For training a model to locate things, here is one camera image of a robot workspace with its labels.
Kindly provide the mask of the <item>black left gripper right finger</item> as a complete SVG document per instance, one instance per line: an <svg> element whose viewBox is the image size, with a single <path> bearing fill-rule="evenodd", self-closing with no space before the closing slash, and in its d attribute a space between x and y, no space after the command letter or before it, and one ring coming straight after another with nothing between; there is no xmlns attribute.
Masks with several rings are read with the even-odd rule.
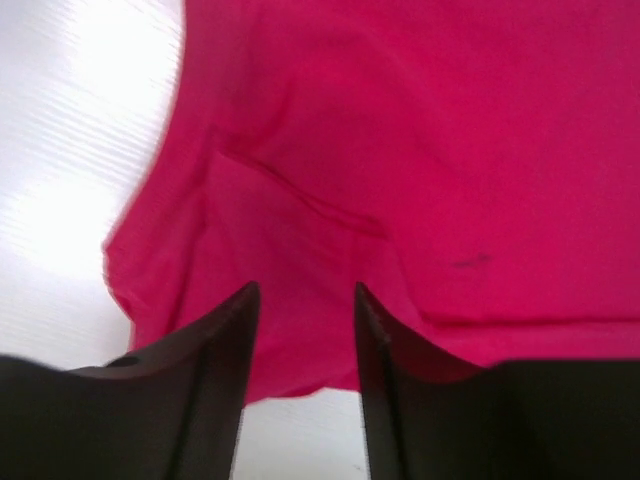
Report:
<svg viewBox="0 0 640 480"><path fill-rule="evenodd" d="M484 368L422 338L363 284L354 331L373 479L635 479L637 360Z"/></svg>

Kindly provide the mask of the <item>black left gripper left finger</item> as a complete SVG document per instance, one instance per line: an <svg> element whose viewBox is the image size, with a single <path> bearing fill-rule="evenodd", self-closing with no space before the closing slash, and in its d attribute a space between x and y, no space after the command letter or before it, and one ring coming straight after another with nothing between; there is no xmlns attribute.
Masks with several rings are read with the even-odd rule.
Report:
<svg viewBox="0 0 640 480"><path fill-rule="evenodd" d="M1 359L5 479L226 479L259 318L249 283L209 314L101 367Z"/></svg>

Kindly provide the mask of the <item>magenta pink t shirt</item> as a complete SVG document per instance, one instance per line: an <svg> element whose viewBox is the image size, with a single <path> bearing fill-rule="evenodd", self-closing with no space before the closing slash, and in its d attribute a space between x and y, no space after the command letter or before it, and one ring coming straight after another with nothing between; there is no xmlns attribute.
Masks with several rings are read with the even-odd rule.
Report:
<svg viewBox="0 0 640 480"><path fill-rule="evenodd" d="M353 294L473 363L639 353L635 1L188 1L105 248L134 348L244 284L247 398L357 385Z"/></svg>

